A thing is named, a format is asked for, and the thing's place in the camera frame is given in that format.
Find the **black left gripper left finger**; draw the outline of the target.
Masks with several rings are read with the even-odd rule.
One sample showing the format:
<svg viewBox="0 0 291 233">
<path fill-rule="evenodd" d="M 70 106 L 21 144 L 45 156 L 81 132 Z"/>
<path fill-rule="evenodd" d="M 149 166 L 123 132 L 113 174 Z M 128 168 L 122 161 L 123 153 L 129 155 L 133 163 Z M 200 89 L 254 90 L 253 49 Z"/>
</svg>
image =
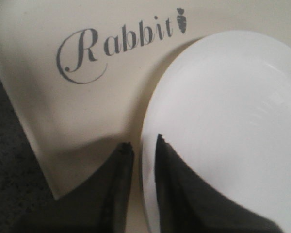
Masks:
<svg viewBox="0 0 291 233">
<path fill-rule="evenodd" d="M 84 183 L 46 208 L 22 217 L 14 233 L 123 233 L 134 152 L 120 143 Z"/>
</svg>

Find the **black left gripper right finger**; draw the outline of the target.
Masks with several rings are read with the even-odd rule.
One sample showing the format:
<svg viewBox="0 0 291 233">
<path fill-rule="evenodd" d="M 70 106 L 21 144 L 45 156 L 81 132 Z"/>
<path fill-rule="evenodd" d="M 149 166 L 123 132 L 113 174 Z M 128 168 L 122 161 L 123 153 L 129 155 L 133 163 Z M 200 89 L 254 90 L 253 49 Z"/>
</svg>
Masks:
<svg viewBox="0 0 291 233">
<path fill-rule="evenodd" d="M 280 233 L 273 221 L 216 191 L 158 135 L 155 185 L 162 233 Z"/>
</svg>

